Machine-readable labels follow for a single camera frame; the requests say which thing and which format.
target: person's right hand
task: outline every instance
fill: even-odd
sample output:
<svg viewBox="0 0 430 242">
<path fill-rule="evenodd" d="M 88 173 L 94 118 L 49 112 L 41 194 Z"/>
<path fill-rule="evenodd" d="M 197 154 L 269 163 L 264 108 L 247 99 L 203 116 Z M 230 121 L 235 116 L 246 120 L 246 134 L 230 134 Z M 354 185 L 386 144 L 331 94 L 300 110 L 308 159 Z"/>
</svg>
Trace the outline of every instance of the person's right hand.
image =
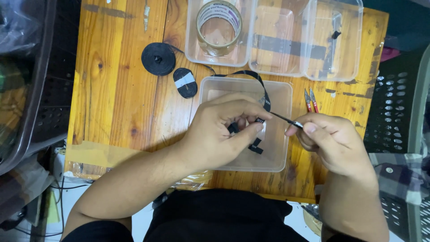
<svg viewBox="0 0 430 242">
<path fill-rule="evenodd" d="M 353 177 L 373 171 L 363 141 L 348 119 L 307 113 L 295 121 L 303 124 L 303 130 L 290 126 L 285 135 L 296 134 L 305 150 L 316 152 L 329 171 Z"/>
</svg>

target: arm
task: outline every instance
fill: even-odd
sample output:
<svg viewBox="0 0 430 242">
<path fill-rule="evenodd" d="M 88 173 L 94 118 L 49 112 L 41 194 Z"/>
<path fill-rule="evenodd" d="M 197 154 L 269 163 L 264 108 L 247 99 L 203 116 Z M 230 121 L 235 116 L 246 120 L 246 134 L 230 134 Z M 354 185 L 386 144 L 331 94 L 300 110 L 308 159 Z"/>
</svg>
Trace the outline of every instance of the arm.
<svg viewBox="0 0 430 242">
<path fill-rule="evenodd" d="M 319 202 L 322 239 L 343 233 L 367 242 L 388 242 L 388 225 L 379 200 L 378 180 L 361 137 L 344 118 L 308 113 L 297 119 L 303 147 L 316 152 L 328 168 Z"/>
<path fill-rule="evenodd" d="M 73 206 L 62 239 L 77 227 L 97 220 L 118 221 L 131 230 L 131 216 L 177 180 L 235 159 L 263 125 L 241 127 L 243 130 L 233 137 L 226 127 L 232 120 L 245 125 L 245 119 L 255 116 L 272 117 L 261 104 L 244 95 L 226 95 L 200 105 L 181 141 L 148 155 L 137 154 L 94 182 Z"/>
</svg>

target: plastic container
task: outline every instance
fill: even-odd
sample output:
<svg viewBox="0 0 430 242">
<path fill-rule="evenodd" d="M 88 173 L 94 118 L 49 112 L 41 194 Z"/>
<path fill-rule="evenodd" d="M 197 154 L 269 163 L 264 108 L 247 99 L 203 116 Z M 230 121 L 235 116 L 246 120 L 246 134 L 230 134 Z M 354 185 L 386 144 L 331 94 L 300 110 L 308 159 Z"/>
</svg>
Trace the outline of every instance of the plastic container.
<svg viewBox="0 0 430 242">
<path fill-rule="evenodd" d="M 208 65 L 225 65 L 233 67 L 244 66 L 249 59 L 249 43 L 251 33 L 252 16 L 255 0 L 227 0 L 239 11 L 242 17 L 242 31 L 235 44 L 235 48 L 225 56 L 212 56 L 205 53 L 199 46 L 197 40 L 196 20 L 200 8 L 210 0 L 188 0 L 187 34 L 185 36 L 185 56 L 191 62 Z M 233 31 L 231 24 L 220 18 L 212 18 L 202 26 L 202 34 L 211 36 L 213 39 L 225 38 L 225 32 Z"/>
<path fill-rule="evenodd" d="M 270 97 L 271 111 L 290 118 L 292 108 L 291 86 L 284 82 L 263 82 Z M 260 103 L 264 102 L 264 89 L 255 79 L 206 77 L 200 84 L 199 104 L 235 92 L 241 92 L 255 98 Z M 263 149 L 263 153 L 259 155 L 249 149 L 244 149 L 235 160 L 218 168 L 218 170 L 282 171 L 287 158 L 288 137 L 285 137 L 284 132 L 288 126 L 286 121 L 277 117 L 266 121 L 264 129 L 257 135 L 262 140 L 258 147 Z"/>
<path fill-rule="evenodd" d="M 304 76 L 309 64 L 316 0 L 258 0 L 255 8 L 251 70 Z"/>
<path fill-rule="evenodd" d="M 306 77 L 313 81 L 350 81 L 357 76 L 363 3 L 361 0 L 318 0 Z M 335 31 L 341 32 L 333 39 Z"/>
<path fill-rule="evenodd" d="M 207 2 L 188 3 L 185 55 L 191 62 L 242 67 L 248 61 L 258 73 L 314 81 L 350 81 L 357 75 L 362 0 L 227 1 L 235 2 L 243 28 L 236 49 L 221 57 L 205 54 L 197 41 L 196 17 Z M 336 39 L 335 31 L 341 33 Z"/>
</svg>

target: hand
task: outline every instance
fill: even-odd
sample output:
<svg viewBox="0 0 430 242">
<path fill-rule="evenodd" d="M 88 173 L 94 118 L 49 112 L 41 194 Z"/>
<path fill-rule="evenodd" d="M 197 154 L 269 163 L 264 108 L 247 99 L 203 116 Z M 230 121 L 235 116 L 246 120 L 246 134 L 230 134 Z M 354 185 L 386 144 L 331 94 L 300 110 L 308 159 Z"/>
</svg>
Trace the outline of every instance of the hand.
<svg viewBox="0 0 430 242">
<path fill-rule="evenodd" d="M 229 163 L 254 142 L 263 129 L 263 124 L 254 122 L 256 117 L 269 120 L 272 115 L 255 99 L 242 94 L 228 94 L 202 103 L 179 143 L 183 159 L 195 171 Z M 241 131 L 231 137 L 227 127 L 232 121 L 238 123 Z"/>
<path fill-rule="evenodd" d="M 303 148 L 316 152 L 331 172 L 360 176 L 368 169 L 373 171 L 363 141 L 351 121 L 319 113 L 307 113 L 296 121 L 303 124 L 303 130 L 290 126 L 285 135 L 296 134 Z"/>
</svg>

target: black ribbon roll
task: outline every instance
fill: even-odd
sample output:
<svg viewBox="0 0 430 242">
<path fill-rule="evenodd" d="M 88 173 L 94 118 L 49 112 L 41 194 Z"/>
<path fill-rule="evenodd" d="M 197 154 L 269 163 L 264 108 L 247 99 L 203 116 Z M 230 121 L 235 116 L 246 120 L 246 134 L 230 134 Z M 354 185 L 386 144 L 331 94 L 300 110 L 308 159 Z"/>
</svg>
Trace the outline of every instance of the black ribbon roll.
<svg viewBox="0 0 430 242">
<path fill-rule="evenodd" d="M 266 88 L 264 87 L 263 80 L 261 79 L 260 75 L 257 72 L 243 70 L 243 71 L 237 71 L 237 72 L 234 72 L 234 73 L 231 73 L 231 74 L 227 74 L 227 75 L 215 74 L 215 75 L 212 75 L 212 76 L 213 77 L 221 77 L 221 78 L 223 78 L 223 77 L 226 77 L 228 75 L 237 75 L 237 74 L 245 74 L 245 75 L 248 75 L 248 76 L 252 76 L 253 78 L 257 79 L 260 82 L 260 84 L 263 86 L 263 89 L 264 89 L 264 105 L 263 105 L 263 108 L 267 112 L 270 112 L 270 99 L 269 99 L 269 95 L 267 94 Z M 257 117 L 257 119 L 255 121 L 256 122 L 260 122 L 260 123 L 264 123 L 265 120 Z M 238 128 L 238 126 L 237 126 L 237 124 L 235 122 L 232 122 L 227 129 L 228 129 L 228 131 L 230 133 L 232 133 L 232 132 L 238 133 L 240 131 L 239 128 Z M 263 149 L 257 147 L 257 145 L 260 142 L 261 142 L 261 139 L 257 138 L 254 141 L 254 143 L 251 144 L 248 147 L 248 149 L 250 149 L 250 150 L 252 150 L 252 151 L 254 151 L 255 153 L 258 153 L 258 154 L 263 153 Z"/>
<path fill-rule="evenodd" d="M 193 82 L 185 84 L 178 88 L 179 94 L 184 98 L 192 98 L 197 94 L 197 83 L 196 83 L 196 80 L 194 79 L 193 73 L 191 72 L 191 70 L 187 68 L 178 68 L 173 73 L 173 80 L 175 81 L 175 83 L 177 81 L 180 81 L 188 73 L 191 74 L 193 78 Z"/>
<path fill-rule="evenodd" d="M 169 44 L 150 43 L 143 49 L 142 64 L 149 73 L 165 76 L 175 69 L 175 53 Z"/>
</svg>

